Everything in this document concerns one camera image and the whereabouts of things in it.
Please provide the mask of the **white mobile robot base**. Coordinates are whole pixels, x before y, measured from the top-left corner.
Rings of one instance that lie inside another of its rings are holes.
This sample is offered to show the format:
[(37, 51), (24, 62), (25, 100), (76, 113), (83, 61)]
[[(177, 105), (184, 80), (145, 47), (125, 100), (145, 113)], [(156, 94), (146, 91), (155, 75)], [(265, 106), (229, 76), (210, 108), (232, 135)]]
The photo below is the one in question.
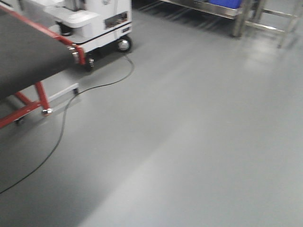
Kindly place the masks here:
[(86, 71), (94, 68), (91, 52), (115, 44), (132, 48), (132, 3), (129, 0), (23, 0), (24, 15), (66, 37), (84, 50)]

